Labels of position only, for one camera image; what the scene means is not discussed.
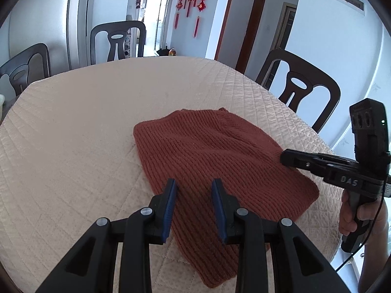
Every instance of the folded sweater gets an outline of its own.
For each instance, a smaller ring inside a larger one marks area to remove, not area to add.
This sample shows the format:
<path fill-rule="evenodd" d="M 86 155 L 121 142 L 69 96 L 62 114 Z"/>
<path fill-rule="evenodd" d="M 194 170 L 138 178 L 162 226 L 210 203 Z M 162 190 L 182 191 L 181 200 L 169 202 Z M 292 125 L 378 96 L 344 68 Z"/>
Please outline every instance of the folded sweater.
<path fill-rule="evenodd" d="M 261 218 L 297 220 L 318 198 L 317 186 L 280 163 L 281 147 L 243 118 L 219 110 L 179 110 L 134 127 L 143 170 L 155 194 L 168 178 L 178 185 L 172 228 L 185 259 L 214 288 L 234 277 L 238 246 L 218 237 L 211 185 L 221 178 L 227 193 Z"/>

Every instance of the silver screw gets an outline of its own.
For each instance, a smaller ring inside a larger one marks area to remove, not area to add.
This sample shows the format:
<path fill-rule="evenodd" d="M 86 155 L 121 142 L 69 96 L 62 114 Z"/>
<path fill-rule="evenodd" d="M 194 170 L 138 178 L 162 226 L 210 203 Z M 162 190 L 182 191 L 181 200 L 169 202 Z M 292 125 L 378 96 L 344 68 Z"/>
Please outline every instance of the silver screw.
<path fill-rule="evenodd" d="M 286 227 L 292 226 L 292 220 L 289 218 L 282 218 L 281 223 Z"/>
<path fill-rule="evenodd" d="M 105 217 L 101 217 L 101 218 L 99 218 L 98 220 L 97 220 L 97 225 L 98 226 L 104 226 L 104 225 L 106 225 L 108 223 L 108 220 L 107 220 L 107 218 L 105 218 Z"/>
<path fill-rule="evenodd" d="M 145 207 L 141 210 L 141 215 L 148 216 L 152 214 L 152 209 L 149 207 Z"/>
<path fill-rule="evenodd" d="M 236 210 L 237 214 L 240 216 L 245 216 L 248 214 L 248 210 L 246 208 L 238 208 Z"/>

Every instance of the chair backrest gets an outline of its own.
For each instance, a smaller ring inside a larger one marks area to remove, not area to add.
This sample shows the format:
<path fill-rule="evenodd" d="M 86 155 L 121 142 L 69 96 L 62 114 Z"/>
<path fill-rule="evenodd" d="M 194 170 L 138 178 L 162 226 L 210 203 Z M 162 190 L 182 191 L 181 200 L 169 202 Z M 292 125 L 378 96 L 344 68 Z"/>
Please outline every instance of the chair backrest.
<path fill-rule="evenodd" d="M 45 78 L 49 78 L 51 75 L 49 51 L 43 43 L 27 48 L 0 67 L 0 78 L 3 75 L 9 76 L 9 82 L 15 89 L 16 95 L 20 95 L 28 86 L 29 63 L 35 54 L 42 56 L 43 75 Z"/>
<path fill-rule="evenodd" d="M 327 120 L 330 118 L 334 109 L 336 108 L 339 100 L 341 98 L 341 90 L 339 89 L 338 84 L 335 82 L 333 78 L 327 75 L 325 72 L 321 71 L 319 68 L 314 65 L 308 63 L 306 60 L 292 54 L 291 52 L 287 52 L 286 50 L 272 50 L 266 58 L 265 64 L 259 73 L 256 82 L 261 86 L 265 87 L 267 78 L 272 69 L 272 65 L 277 60 L 283 60 L 289 65 L 289 72 L 287 74 L 287 83 L 285 89 L 279 100 L 283 103 L 287 103 L 289 98 L 294 94 L 289 108 L 291 108 L 294 112 L 297 112 L 297 108 L 301 100 L 309 95 L 314 87 L 316 86 L 324 86 L 330 92 L 330 100 L 328 101 L 325 109 L 319 116 L 319 118 L 315 121 L 312 128 L 319 133 L 319 131 L 323 128 Z M 292 78 L 296 78 L 302 81 L 307 88 L 303 89 L 296 84 L 293 83 Z"/>
<path fill-rule="evenodd" d="M 130 28 L 138 28 L 140 30 L 140 38 L 138 42 L 138 52 L 137 56 L 142 57 L 144 55 L 144 44 L 145 44 L 145 36 L 146 36 L 146 28 L 145 24 L 140 21 L 122 21 L 122 22 L 112 22 L 112 23 L 104 23 L 95 26 L 91 31 L 91 65 L 96 64 L 95 58 L 95 36 L 101 32 L 106 31 L 107 39 L 110 42 L 110 51 L 107 57 L 108 62 L 112 62 L 115 57 L 115 50 L 117 48 L 118 51 L 118 59 L 125 58 L 125 50 L 124 50 L 124 42 L 126 35 L 128 34 L 128 29 Z M 115 35 L 121 35 L 122 37 L 113 38 Z"/>

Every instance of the human hand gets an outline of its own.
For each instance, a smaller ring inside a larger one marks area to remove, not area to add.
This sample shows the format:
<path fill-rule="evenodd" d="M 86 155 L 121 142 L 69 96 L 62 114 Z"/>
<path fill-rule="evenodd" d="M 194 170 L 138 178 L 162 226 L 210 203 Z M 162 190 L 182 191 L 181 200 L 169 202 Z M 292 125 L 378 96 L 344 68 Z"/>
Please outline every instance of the human hand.
<path fill-rule="evenodd" d="M 351 232 L 355 232 L 357 224 L 354 221 L 354 216 L 349 206 L 349 193 L 344 190 L 342 193 L 342 205 L 339 212 L 339 232 L 344 236 L 348 236 Z M 366 203 L 361 205 L 357 210 L 357 218 L 359 220 L 373 220 L 380 206 L 379 197 L 373 203 Z M 373 242 L 379 234 L 385 232 L 388 229 L 388 211 L 387 205 L 383 202 L 382 208 L 377 216 L 375 225 L 373 226 L 371 236 L 369 237 L 367 244 Z"/>

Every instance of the quilted tablecloth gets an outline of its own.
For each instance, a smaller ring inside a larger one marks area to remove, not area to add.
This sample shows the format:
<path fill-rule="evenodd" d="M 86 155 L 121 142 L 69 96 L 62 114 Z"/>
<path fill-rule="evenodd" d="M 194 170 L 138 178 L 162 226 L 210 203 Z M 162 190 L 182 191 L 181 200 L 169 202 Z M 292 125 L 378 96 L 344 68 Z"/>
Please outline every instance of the quilted tablecloth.
<path fill-rule="evenodd" d="M 283 149 L 331 153 L 271 93 L 212 60 L 131 58 L 31 84 L 0 126 L 0 261 L 15 284 L 34 292 L 97 218 L 125 218 L 148 205 L 153 194 L 134 125 L 178 109 L 221 107 L 260 127 Z M 320 197 L 297 225 L 331 260 L 340 241 L 341 190 L 303 174 L 317 184 Z M 204 286 L 172 237 L 150 251 L 154 292 L 235 290 L 235 279 L 212 290 Z"/>

